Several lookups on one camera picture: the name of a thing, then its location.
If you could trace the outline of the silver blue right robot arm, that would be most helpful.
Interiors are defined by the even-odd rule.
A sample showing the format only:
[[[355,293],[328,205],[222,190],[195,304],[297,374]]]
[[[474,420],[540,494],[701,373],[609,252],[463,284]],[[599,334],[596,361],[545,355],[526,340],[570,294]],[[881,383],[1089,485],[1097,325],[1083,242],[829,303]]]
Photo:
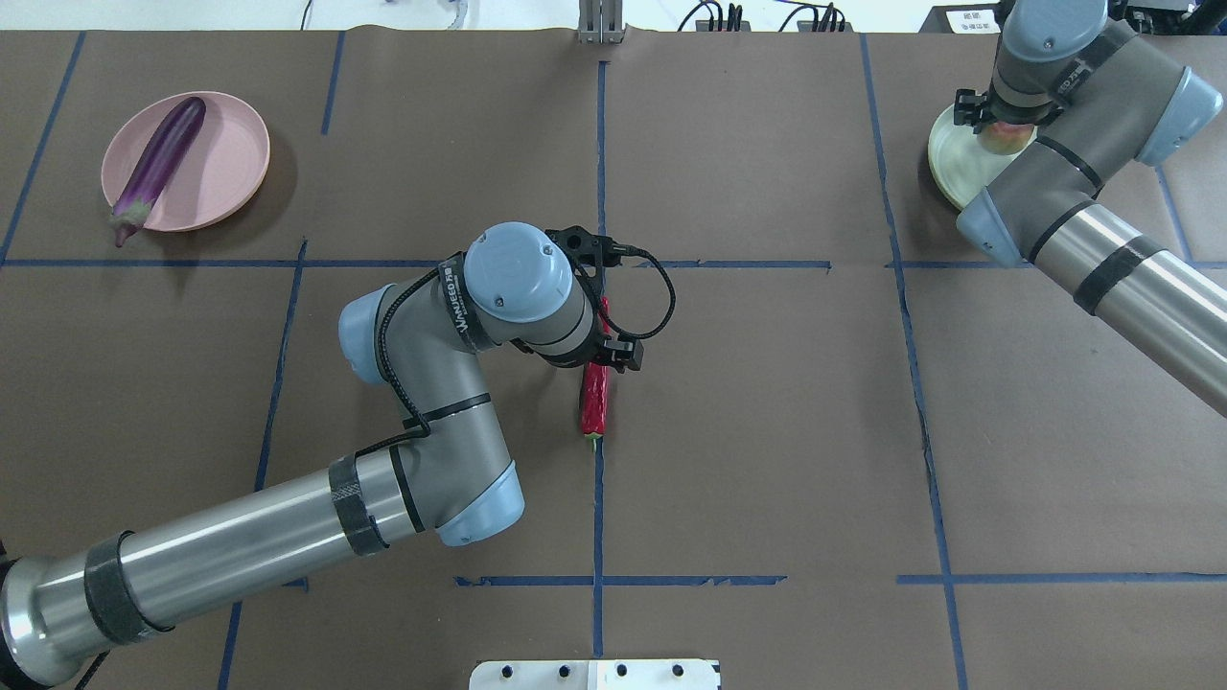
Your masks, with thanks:
[[[1002,266],[1031,264],[1215,411],[1226,409],[1226,297],[1099,204],[1126,163],[1155,167],[1214,122],[1218,90],[1109,16],[1106,1],[1007,1],[993,79],[955,122],[1037,138],[964,205],[957,230]]]

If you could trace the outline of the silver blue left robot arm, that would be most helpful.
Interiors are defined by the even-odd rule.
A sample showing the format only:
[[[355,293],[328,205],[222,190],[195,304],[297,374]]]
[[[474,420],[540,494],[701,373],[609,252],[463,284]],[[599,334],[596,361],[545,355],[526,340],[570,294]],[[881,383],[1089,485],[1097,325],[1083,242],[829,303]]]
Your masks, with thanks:
[[[601,296],[605,271],[623,262],[660,265],[580,226],[509,221],[346,304],[337,343],[355,374],[393,399],[396,431],[70,556],[6,561],[2,686],[69,684],[110,651],[410,537],[461,548],[512,527],[525,498],[482,355],[508,346],[560,368],[638,370],[656,328],[618,327]]]

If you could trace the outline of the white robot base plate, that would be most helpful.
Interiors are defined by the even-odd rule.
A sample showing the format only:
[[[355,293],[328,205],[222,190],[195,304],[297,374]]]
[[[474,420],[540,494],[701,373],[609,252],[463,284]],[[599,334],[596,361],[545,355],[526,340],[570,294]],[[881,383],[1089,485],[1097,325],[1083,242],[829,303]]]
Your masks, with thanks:
[[[481,662],[469,689],[721,689],[717,661],[615,658]]]

